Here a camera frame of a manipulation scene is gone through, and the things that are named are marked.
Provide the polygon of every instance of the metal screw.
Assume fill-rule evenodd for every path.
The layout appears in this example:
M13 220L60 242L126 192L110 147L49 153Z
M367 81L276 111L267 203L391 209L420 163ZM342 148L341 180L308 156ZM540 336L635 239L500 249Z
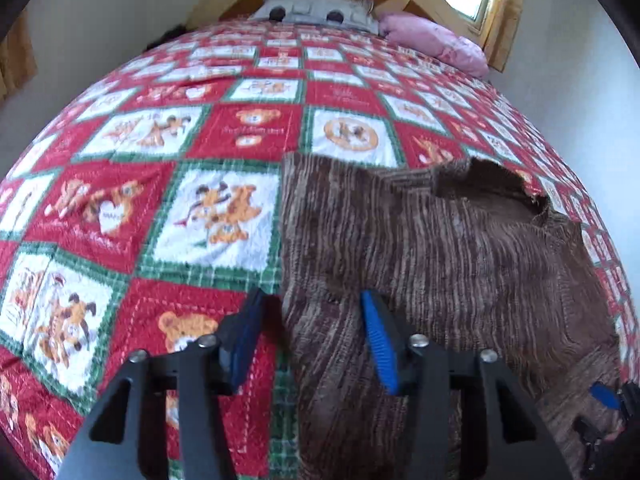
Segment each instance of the metal screw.
M129 354L129 361L132 363L140 363L147 357L149 357L148 352L146 350L143 350L142 348L139 348L138 350L134 350Z
M429 338L424 334L413 334L409 338L409 345L411 345L412 348L426 348L429 346Z
M498 360L498 354L495 352L495 350L491 350L489 348L480 352L480 358L485 363L495 363Z
M198 338L198 346L200 348L211 348L218 344L218 338L215 334L201 335Z

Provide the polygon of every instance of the teddy bear print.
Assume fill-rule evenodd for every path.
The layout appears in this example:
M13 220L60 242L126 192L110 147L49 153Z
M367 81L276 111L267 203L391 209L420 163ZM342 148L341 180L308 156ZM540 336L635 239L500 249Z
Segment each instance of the teddy bear print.
M167 352L178 352L201 335L215 332L218 322L203 314L188 314L179 317L167 311L158 319L158 328L164 333Z

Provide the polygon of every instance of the pink pillow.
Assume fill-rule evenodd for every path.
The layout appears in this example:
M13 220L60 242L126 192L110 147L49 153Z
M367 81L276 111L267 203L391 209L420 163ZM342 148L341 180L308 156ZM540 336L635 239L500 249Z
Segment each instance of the pink pillow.
M474 77L485 77L489 67L482 49L448 28L408 12L392 12L380 20L380 34Z

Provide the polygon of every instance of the dark cloth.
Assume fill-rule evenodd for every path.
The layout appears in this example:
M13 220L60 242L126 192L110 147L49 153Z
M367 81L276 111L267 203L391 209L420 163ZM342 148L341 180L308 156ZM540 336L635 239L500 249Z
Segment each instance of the dark cloth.
M419 332L493 348L537 400L574 471L571 424L618 377L618 340L580 226L482 160L377 170L291 153L283 163L283 316L298 385L300 479L390 478L406 400L385 393L359 293ZM452 410L451 449L458 440Z

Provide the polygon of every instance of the bed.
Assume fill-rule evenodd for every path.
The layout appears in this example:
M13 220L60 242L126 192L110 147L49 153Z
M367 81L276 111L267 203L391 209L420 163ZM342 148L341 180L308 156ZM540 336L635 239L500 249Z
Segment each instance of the bed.
M374 0L473 39L444 0ZM637 377L630 291L596 205L535 126L490 84L376 35L249 22L262 0L202 0L194 28L88 88L0 184L0 428L53 478L127 355L216 329L252 285L277 293L279 164L294 150L423 168L494 160L582 224ZM295 387L276 338L223 404L245 479L295 478ZM180 478L178 413L168 453Z

